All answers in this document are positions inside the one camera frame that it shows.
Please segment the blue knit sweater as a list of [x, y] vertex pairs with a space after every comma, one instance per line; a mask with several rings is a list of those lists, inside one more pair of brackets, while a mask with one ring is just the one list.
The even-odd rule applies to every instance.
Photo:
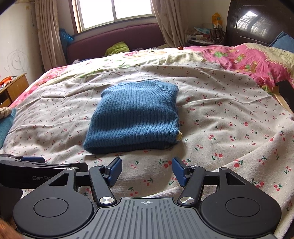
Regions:
[[125, 82], [103, 90], [83, 148], [92, 154], [166, 149], [182, 139], [178, 87], [159, 80]]

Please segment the teal folded towel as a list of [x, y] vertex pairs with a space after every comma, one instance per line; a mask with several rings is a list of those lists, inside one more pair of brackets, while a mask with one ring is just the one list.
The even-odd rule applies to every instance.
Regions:
[[10, 128], [12, 127], [12, 124], [16, 115], [16, 109], [15, 108], [11, 108], [11, 109], [12, 109], [12, 113], [9, 116], [1, 119], [1, 148], [3, 147], [6, 136], [8, 135], [8, 132]]

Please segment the beige striped knit sweater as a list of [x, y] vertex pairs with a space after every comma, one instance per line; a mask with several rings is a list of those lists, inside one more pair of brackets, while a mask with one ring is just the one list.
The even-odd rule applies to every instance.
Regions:
[[2, 107], [0, 108], [0, 119], [3, 119], [9, 116], [12, 113], [12, 109], [10, 107]]

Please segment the cherry print white sheet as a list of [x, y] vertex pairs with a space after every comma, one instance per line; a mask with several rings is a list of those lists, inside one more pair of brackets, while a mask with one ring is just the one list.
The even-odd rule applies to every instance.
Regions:
[[[179, 89], [176, 105], [182, 140], [165, 150], [83, 149], [103, 90], [122, 82], [159, 80]], [[293, 221], [293, 116], [246, 75], [214, 64], [106, 66], [97, 62], [55, 68], [23, 100], [1, 153], [42, 156], [48, 163], [108, 164], [120, 157], [116, 197], [178, 197], [171, 170], [177, 156], [208, 171], [228, 167], [271, 195], [281, 206], [275, 232], [283, 238]]]

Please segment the wooden tv cabinet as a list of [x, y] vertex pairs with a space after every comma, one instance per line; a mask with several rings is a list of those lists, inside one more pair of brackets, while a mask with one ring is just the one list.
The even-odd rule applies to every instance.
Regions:
[[1, 88], [1, 108], [9, 107], [28, 87], [26, 73], [8, 81], [7, 85]]

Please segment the orange red cloth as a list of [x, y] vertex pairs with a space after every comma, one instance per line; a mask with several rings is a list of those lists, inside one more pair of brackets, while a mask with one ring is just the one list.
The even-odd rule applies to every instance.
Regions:
[[0, 86], [7, 85], [12, 82], [12, 77], [8, 76], [0, 81]]

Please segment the left beige curtain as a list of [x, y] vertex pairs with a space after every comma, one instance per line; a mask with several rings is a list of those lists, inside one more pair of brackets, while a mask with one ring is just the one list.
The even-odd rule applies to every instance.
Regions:
[[64, 66], [65, 56], [59, 35], [57, 1], [36, 1], [38, 40], [45, 71]]

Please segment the beige curtain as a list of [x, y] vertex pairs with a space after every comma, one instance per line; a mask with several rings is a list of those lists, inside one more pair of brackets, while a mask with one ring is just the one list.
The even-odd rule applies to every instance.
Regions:
[[182, 0], [152, 0], [153, 11], [165, 43], [169, 47], [184, 46], [188, 18]]
[[65, 56], [59, 35], [57, 1], [36, 1], [38, 40], [45, 71], [64, 66]]

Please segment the blue plastic bag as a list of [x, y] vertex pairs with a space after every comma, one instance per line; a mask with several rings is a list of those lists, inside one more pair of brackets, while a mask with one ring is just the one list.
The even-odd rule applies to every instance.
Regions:
[[74, 41], [74, 37], [66, 32], [64, 28], [59, 29], [59, 36], [64, 55], [66, 55], [67, 47]]

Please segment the green cloth bundle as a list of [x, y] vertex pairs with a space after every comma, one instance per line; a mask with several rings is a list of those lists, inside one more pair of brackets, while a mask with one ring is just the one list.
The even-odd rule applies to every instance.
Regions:
[[119, 53], [126, 53], [126, 52], [130, 52], [130, 49], [125, 44], [124, 41], [121, 41], [121, 42], [118, 42], [118, 43], [112, 45], [111, 47], [109, 47], [106, 50], [105, 55], [109, 56], [109, 55], [114, 55], [114, 54], [119, 54]]

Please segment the pink floral quilt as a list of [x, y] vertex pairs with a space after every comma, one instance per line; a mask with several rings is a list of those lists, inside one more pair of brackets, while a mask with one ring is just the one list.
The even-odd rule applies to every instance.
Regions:
[[243, 43], [233, 47], [191, 46], [182, 50], [175, 48], [147, 49], [56, 67], [39, 77], [10, 106], [16, 107], [42, 85], [63, 81], [65, 77], [81, 77], [87, 69], [90, 70], [90, 73], [96, 73], [144, 64], [172, 64], [186, 61], [188, 57], [191, 57], [194, 62], [217, 63], [225, 70], [246, 74], [270, 95], [273, 95], [274, 87], [277, 86], [281, 96], [290, 108], [293, 108], [293, 53], [257, 43]]

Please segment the maroon sofa bench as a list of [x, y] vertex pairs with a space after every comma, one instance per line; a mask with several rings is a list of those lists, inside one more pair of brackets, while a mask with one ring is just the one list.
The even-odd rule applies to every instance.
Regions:
[[158, 24], [129, 26], [73, 42], [67, 47], [67, 63], [103, 57], [112, 45], [123, 41], [133, 51], [164, 45], [164, 37]]

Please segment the cluttered nightstand items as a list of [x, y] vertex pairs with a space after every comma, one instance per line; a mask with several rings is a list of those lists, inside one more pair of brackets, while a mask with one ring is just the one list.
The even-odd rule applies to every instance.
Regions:
[[226, 33], [219, 13], [211, 17], [212, 28], [194, 27], [194, 32], [187, 34], [187, 41], [195, 46], [222, 45], [225, 43]]

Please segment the window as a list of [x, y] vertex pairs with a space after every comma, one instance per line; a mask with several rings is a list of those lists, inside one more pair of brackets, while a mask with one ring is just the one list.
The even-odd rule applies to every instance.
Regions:
[[84, 0], [69, 1], [69, 5], [76, 33], [111, 23], [155, 16], [151, 1]]

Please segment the right beige curtain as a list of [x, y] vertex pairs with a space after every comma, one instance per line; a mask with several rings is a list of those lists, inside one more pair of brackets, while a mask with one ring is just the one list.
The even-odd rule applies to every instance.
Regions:
[[152, 0], [153, 11], [165, 43], [169, 47], [184, 46], [188, 18], [182, 0]]

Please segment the blue pillow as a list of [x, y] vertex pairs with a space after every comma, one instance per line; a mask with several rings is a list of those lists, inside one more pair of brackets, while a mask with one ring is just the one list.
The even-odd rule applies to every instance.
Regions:
[[286, 32], [282, 31], [269, 45], [269, 47], [275, 47], [294, 53], [294, 39]]

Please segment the dark wooden headboard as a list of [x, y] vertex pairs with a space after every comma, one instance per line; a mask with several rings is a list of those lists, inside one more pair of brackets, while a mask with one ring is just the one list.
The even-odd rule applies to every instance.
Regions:
[[269, 46], [282, 31], [293, 37], [293, 1], [230, 2], [226, 45]]

